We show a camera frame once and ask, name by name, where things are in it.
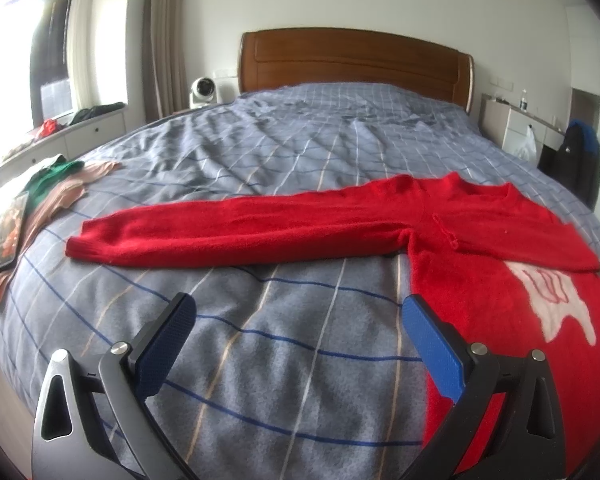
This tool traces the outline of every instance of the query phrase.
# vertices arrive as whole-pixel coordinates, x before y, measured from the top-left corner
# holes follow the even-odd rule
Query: pink cloth
[[[88,162],[81,171],[56,184],[48,196],[25,221],[16,266],[13,269],[0,272],[0,302],[2,301],[7,285],[20,264],[23,254],[31,247],[38,233],[51,222],[53,216],[60,209],[71,207],[76,200],[84,195],[86,191],[84,184],[98,180],[119,166],[118,162]]]

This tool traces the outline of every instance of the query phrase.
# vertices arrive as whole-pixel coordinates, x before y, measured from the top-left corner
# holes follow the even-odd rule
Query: plastic bottle
[[[526,89],[522,91],[522,98],[520,99],[520,109],[526,112]]]

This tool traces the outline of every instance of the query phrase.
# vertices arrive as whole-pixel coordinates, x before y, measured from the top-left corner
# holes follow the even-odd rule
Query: silver screw
[[[534,361],[544,361],[546,359],[544,352],[542,350],[538,350],[537,348],[531,351],[531,357],[534,359]]]
[[[51,360],[59,363],[60,361],[64,361],[68,355],[68,352],[64,348],[61,348],[51,354]]]
[[[115,355],[120,355],[126,352],[129,348],[129,345],[124,341],[118,341],[111,347],[111,353]]]
[[[483,343],[472,343],[471,344],[471,352],[476,355],[485,355],[488,351],[489,351],[489,349],[487,348],[487,345],[485,345]]]

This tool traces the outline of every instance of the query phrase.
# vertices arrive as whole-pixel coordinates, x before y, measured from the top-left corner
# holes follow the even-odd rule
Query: gray blanket
[[[570,192],[483,139],[455,105],[381,84],[302,85],[151,124],[86,155],[123,168],[46,228],[0,304],[0,364],[33,412],[57,348],[129,340],[178,291],[198,321],[148,406],[204,479],[398,478],[420,450],[425,371],[400,328],[404,253],[276,266],[123,269],[73,261],[85,219],[140,204],[292,194],[409,173],[510,181],[577,225]],[[125,463],[132,459],[104,410]]]

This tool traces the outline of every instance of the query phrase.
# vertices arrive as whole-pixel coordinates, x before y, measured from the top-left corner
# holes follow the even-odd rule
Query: white camera
[[[201,77],[196,79],[191,85],[191,93],[189,94],[189,108],[195,110],[209,104],[218,102],[218,94],[216,93],[216,83],[209,77]]]

